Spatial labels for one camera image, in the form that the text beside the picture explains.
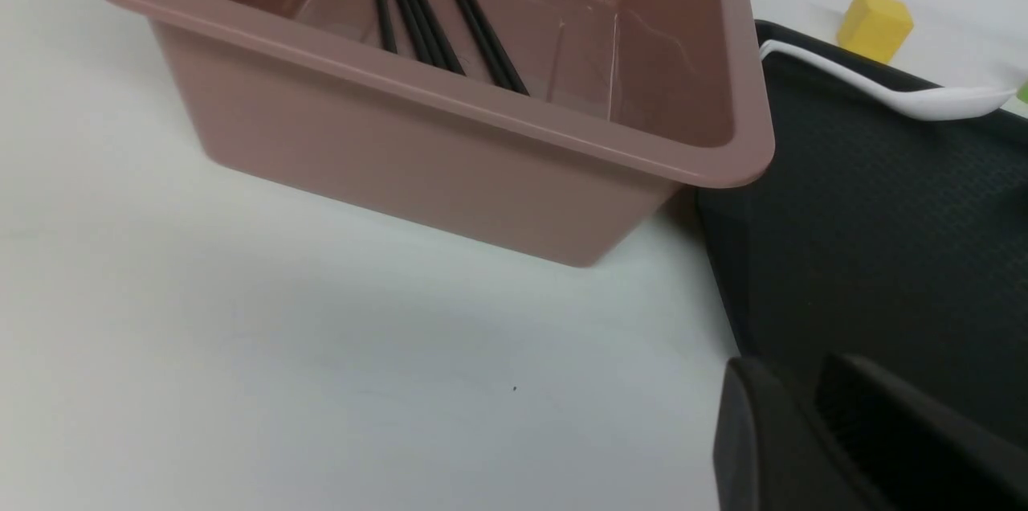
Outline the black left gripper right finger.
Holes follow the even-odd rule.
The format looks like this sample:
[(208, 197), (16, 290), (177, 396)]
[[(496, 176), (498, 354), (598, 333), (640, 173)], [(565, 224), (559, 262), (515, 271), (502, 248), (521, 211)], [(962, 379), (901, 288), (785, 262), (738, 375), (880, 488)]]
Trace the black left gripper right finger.
[(1024, 510), (1026, 453), (858, 356), (823, 358), (814, 405), (897, 510)]

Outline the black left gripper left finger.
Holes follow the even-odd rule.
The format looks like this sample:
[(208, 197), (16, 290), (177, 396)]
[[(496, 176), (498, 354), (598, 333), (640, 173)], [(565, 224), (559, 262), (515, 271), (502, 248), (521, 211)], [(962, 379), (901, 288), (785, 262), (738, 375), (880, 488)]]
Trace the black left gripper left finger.
[(722, 510), (871, 510), (785, 384), (755, 358), (731, 358), (717, 412)]

